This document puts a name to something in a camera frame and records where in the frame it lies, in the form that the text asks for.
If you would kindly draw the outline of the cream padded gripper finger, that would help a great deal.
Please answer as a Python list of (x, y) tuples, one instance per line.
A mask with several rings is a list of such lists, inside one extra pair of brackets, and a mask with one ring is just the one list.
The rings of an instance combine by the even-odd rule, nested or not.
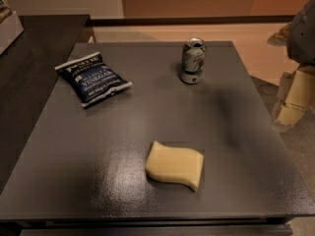
[(293, 73), (284, 72), (272, 111), (273, 128), (284, 133), (293, 128), (315, 103), (315, 67), (300, 65)]

